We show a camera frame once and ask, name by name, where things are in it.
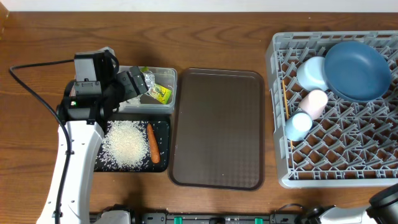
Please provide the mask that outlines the light blue cup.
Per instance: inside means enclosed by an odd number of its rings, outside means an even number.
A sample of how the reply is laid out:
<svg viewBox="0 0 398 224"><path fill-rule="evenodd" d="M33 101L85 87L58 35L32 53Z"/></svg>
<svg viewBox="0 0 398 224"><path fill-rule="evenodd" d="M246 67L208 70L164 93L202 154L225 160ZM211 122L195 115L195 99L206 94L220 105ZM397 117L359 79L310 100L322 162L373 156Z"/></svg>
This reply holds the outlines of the light blue cup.
<svg viewBox="0 0 398 224"><path fill-rule="evenodd" d="M285 136L291 141L302 141L312 127L311 117L303 112L296 113L286 121Z"/></svg>

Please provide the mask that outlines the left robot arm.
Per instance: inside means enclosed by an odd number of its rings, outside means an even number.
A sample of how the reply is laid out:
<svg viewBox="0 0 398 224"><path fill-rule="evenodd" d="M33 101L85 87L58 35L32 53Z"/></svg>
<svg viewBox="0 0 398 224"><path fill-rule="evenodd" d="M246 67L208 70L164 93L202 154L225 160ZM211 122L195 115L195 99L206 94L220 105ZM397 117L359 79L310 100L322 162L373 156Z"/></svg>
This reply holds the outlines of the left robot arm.
<svg viewBox="0 0 398 224"><path fill-rule="evenodd" d="M38 223L89 223L93 170L106 124L119 105L152 87L137 66L120 68L110 47L77 53L75 79L57 106L58 152Z"/></svg>

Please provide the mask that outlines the pink cup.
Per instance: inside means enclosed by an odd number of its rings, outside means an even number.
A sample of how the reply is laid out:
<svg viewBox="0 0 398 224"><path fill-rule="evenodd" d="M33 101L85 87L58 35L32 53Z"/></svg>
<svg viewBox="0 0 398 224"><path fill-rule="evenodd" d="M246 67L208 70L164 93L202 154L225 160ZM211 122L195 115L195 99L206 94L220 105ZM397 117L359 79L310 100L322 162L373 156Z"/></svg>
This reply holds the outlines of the pink cup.
<svg viewBox="0 0 398 224"><path fill-rule="evenodd" d="M312 120L316 120L322 115L327 103L328 97L324 91L313 90L298 104L298 107Z"/></svg>

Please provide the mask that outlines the orange carrot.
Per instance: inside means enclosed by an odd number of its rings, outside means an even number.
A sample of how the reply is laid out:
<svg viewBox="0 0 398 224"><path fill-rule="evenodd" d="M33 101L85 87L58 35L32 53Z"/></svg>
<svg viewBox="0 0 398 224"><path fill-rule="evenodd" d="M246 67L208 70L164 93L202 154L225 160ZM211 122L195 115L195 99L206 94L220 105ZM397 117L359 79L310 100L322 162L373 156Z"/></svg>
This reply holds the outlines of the orange carrot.
<svg viewBox="0 0 398 224"><path fill-rule="evenodd" d="M160 162L160 152L159 147L157 145L157 141L155 138L154 130L150 123L147 124L147 137L150 147L150 158L154 164L158 164Z"/></svg>

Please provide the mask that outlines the foil snack wrapper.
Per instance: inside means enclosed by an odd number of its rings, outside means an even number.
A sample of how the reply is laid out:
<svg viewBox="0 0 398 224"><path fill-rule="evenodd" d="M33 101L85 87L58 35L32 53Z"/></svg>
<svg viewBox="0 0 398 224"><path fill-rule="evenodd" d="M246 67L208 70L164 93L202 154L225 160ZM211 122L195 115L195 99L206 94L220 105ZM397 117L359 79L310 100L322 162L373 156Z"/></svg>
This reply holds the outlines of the foil snack wrapper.
<svg viewBox="0 0 398 224"><path fill-rule="evenodd" d="M158 102L166 105L172 91L160 84L157 84L155 82L155 74L151 72L148 67L143 67L141 72L144 74L145 82L149 89L146 95L149 95Z"/></svg>

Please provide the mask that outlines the dark blue plate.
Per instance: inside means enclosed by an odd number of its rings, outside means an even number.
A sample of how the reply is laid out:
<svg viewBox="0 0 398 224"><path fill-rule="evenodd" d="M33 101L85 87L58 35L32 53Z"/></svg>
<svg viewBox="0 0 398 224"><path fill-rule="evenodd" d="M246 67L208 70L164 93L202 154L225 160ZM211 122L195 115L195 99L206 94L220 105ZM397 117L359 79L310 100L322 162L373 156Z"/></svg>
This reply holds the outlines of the dark blue plate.
<svg viewBox="0 0 398 224"><path fill-rule="evenodd" d="M384 57L356 41L340 42L326 54L323 79L340 98L357 103L373 101L387 92L392 82Z"/></svg>

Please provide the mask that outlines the light blue bowl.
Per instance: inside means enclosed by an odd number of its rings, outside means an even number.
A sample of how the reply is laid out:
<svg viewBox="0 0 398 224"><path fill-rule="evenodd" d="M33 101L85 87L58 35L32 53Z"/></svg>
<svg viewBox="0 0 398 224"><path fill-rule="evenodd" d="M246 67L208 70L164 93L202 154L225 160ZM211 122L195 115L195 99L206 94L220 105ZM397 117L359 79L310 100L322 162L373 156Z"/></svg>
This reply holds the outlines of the light blue bowl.
<svg viewBox="0 0 398 224"><path fill-rule="evenodd" d="M328 86L323 78L324 57L312 57L297 69L299 85L307 91L326 91Z"/></svg>

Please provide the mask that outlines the white cooked rice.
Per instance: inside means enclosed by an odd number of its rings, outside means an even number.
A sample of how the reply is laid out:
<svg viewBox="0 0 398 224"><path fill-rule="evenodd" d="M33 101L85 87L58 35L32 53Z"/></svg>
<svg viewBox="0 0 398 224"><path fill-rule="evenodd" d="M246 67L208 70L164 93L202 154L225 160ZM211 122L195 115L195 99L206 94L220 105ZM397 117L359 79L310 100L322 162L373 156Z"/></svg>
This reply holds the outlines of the white cooked rice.
<svg viewBox="0 0 398 224"><path fill-rule="evenodd" d="M145 121L110 121L96 162L102 171L139 170L149 155Z"/></svg>

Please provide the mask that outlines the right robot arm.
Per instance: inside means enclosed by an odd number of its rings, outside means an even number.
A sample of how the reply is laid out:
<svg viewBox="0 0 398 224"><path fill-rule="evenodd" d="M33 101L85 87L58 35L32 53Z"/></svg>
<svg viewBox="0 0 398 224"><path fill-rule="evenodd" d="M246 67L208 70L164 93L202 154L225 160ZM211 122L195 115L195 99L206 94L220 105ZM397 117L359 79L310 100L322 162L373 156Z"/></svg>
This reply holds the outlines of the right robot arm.
<svg viewBox="0 0 398 224"><path fill-rule="evenodd" d="M369 205L339 208L335 205L309 210L297 223L304 224L397 224L397 184L369 199Z"/></svg>

